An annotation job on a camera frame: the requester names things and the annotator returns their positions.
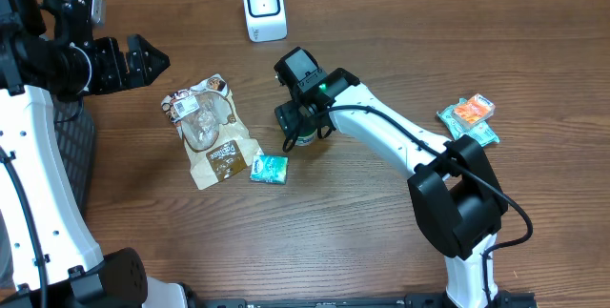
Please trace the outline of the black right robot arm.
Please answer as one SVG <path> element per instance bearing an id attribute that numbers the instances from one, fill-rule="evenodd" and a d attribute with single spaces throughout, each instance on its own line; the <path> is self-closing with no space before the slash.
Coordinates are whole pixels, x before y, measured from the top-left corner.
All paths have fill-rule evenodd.
<path id="1" fill-rule="evenodd" d="M 442 253 L 449 307 L 498 307 L 493 251 L 508 204 L 482 147 L 426 131 L 378 100 L 342 68 L 325 72 L 297 47 L 274 65 L 290 101 L 275 110 L 289 152 L 339 132 L 358 140 L 407 180 L 417 226 Z"/>

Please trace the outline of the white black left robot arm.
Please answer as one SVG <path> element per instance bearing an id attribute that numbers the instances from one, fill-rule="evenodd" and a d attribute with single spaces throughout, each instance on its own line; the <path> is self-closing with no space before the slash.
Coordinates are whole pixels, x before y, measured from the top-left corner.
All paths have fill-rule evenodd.
<path id="1" fill-rule="evenodd" d="M 77 207 L 55 135 L 55 101 L 150 85 L 169 57 L 142 36 L 95 38 L 98 0 L 1 0 L 1 213 L 16 291 L 7 307 L 194 307 L 149 277 L 131 248 L 103 254 Z"/>

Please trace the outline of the green lid spice jar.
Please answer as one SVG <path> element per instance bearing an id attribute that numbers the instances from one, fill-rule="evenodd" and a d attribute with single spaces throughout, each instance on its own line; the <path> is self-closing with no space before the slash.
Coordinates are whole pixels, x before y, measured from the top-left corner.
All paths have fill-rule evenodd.
<path id="1" fill-rule="evenodd" d="M 315 137 L 316 137 L 316 132 L 311 132 L 308 134 L 305 134 L 305 133 L 300 134 L 296 139 L 295 145 L 299 146 L 299 147 L 308 146 L 315 141 Z"/>

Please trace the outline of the teal white packet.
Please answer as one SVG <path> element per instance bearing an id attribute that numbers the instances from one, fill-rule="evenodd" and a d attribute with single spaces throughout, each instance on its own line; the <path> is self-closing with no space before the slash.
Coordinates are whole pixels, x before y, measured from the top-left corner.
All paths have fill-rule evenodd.
<path id="1" fill-rule="evenodd" d="M 460 98 L 458 103 L 462 103 L 468 99 Z M 477 124 L 474 128 L 468 130 L 461 126 L 453 117 L 451 110 L 457 105 L 450 105 L 446 107 L 444 110 L 437 112 L 438 119 L 445 125 L 448 129 L 450 135 L 454 138 L 454 140 L 458 140 L 462 136 L 470 136 L 475 139 L 482 147 L 485 147 L 491 143 L 499 143 L 499 137 L 493 131 L 493 129 L 488 125 L 487 120 Z"/>

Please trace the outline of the brown white snack pouch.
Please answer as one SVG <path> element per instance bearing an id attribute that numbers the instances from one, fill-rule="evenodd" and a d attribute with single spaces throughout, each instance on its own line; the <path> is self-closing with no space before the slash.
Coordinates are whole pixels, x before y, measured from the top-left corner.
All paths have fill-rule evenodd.
<path id="1" fill-rule="evenodd" d="M 238 174 L 263 154 L 237 114 L 232 90 L 218 73 L 167 95 L 161 110 L 176 127 L 199 190 Z"/>

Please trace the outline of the orange small box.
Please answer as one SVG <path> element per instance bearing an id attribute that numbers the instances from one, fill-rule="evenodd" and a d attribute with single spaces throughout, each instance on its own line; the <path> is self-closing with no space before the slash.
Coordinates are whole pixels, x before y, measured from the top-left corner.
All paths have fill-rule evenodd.
<path id="1" fill-rule="evenodd" d="M 458 103 L 452 110 L 452 117 L 465 129 L 472 129 L 477 124 L 491 117 L 496 105 L 480 93 L 476 93 L 468 100 Z"/>

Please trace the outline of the teal box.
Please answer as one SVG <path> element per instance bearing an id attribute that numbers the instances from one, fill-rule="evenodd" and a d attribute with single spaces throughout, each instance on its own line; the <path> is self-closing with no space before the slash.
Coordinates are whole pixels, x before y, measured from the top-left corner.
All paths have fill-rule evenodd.
<path id="1" fill-rule="evenodd" d="M 256 155 L 253 160 L 250 180 L 271 184 L 285 184 L 288 158 L 275 155 Z"/>

